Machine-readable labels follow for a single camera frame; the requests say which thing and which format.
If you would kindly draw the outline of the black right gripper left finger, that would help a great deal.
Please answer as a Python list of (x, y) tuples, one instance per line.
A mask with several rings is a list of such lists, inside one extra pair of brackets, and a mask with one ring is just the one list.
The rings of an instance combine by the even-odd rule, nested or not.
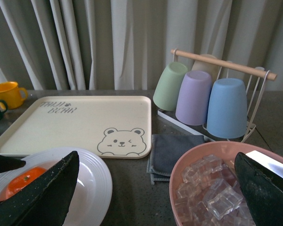
[(0, 202), (0, 226), (61, 226), (79, 173), (72, 151), (12, 197)]

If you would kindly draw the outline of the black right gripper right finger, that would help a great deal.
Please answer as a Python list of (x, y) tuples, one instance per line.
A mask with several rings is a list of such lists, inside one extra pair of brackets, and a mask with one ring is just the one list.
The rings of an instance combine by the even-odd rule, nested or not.
[(255, 225), (283, 226), (283, 178), (242, 152), (234, 168)]

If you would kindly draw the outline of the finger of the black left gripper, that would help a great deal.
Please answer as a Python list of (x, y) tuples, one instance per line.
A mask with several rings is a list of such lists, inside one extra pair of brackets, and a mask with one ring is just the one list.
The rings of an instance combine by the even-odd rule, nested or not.
[(0, 155), (0, 173), (24, 167), (26, 161)]

